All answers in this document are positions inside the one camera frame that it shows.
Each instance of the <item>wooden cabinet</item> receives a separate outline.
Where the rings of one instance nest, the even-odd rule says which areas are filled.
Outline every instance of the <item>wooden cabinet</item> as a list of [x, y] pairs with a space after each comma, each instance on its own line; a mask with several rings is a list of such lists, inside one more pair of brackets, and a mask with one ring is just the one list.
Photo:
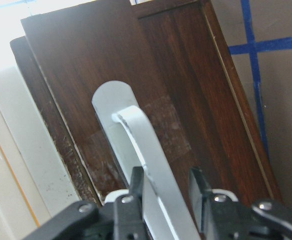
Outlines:
[[184, 197], [200, 166], [249, 205], [280, 200], [267, 155], [209, 1], [98, 0], [22, 20], [19, 69], [79, 195], [103, 201], [125, 182], [91, 98], [131, 85]]

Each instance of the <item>white door handle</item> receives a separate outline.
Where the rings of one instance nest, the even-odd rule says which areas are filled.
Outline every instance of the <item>white door handle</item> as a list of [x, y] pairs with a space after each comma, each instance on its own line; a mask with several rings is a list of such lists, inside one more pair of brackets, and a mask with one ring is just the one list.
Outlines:
[[[92, 104], [128, 183], [134, 166], [144, 169], [144, 218], [153, 237], [200, 239], [155, 131], [131, 87], [120, 81], [106, 82], [95, 92]], [[161, 212], [153, 216], [154, 209]]]

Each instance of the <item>bolt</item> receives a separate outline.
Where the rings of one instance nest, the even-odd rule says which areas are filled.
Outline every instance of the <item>bolt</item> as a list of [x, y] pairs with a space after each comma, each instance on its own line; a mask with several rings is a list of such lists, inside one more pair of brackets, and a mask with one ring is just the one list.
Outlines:
[[239, 239], [239, 233], [238, 232], [234, 233], [234, 239]]
[[91, 208], [92, 208], [91, 204], [85, 204], [85, 205], [81, 205], [80, 208], [78, 209], [78, 211], [81, 213], [86, 213], [89, 210], [91, 210]]
[[272, 203], [268, 201], [263, 201], [259, 204], [259, 208], [263, 210], [271, 210], [272, 209]]
[[219, 203], [224, 203], [227, 200], [227, 196], [223, 194], [218, 194], [215, 196], [215, 201]]
[[131, 201], [134, 200], [134, 197], [133, 196], [124, 196], [122, 199], [121, 199], [121, 202], [123, 204], [127, 204], [127, 203], [130, 203]]

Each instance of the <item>blue tape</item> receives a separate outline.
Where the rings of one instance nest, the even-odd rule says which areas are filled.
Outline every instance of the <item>blue tape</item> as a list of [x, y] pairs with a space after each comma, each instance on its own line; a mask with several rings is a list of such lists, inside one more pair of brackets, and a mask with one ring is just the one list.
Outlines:
[[262, 96], [261, 96], [261, 91], [260, 91], [260, 84], [261, 84], [260, 68], [259, 68], [255, 35], [254, 35], [253, 27], [252, 27], [252, 17], [251, 17], [251, 9], [250, 9], [249, 0], [241, 0], [241, 8], [242, 8], [243, 17], [244, 17], [246, 37], [247, 37], [247, 43], [248, 43], [247, 44], [248, 47], [245, 46], [245, 47], [242, 47], [242, 49], [243, 48], [249, 49], [251, 70], [252, 70], [252, 76], [254, 79], [254, 90], [255, 90], [260, 135], [261, 135], [261, 140], [266, 149], [266, 152], [269, 154], [266, 126], [265, 126], [265, 117], [263, 113], [263, 102], [262, 102]]
[[[248, 54], [250, 47], [250, 44], [235, 45], [230, 46], [229, 51], [232, 55]], [[292, 49], [292, 37], [256, 42], [253, 47], [258, 53]]]
[[292, 37], [280, 38], [256, 43], [257, 52], [292, 49]]
[[250, 52], [249, 44], [235, 45], [228, 48], [231, 55], [248, 54]]

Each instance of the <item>wooden trim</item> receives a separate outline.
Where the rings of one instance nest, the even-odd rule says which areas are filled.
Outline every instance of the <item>wooden trim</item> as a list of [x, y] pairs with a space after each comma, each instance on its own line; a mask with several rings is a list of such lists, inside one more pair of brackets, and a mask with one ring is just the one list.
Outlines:
[[46, 127], [55, 143], [56, 149], [68, 170], [72, 183], [83, 200], [101, 203], [92, 181], [80, 160], [73, 141], [67, 131], [55, 101], [34, 59], [26, 38], [20, 37], [10, 42], [17, 65], [28, 89], [41, 113]]
[[277, 185], [277, 181], [270, 166], [270, 162], [265, 148], [262, 144], [259, 130], [250, 109], [247, 97], [245, 95], [245, 91], [241, 85], [232, 58], [229, 57], [229, 49], [224, 39], [224, 36], [222, 35], [217, 16], [211, 2], [203, 2], [204, 3], [202, 5], [202, 12], [206, 18], [207, 26], [209, 27], [212, 39], [214, 40], [216, 50], [219, 54], [220, 62], [223, 65], [225, 75], [228, 79], [229, 87], [236, 101], [252, 149], [255, 152], [256, 160], [258, 161], [258, 165], [263, 175], [266, 187], [271, 198], [282, 201], [282, 196]]
[[152, 0], [132, 6], [138, 19], [157, 14], [183, 5], [197, 2], [198, 0]]

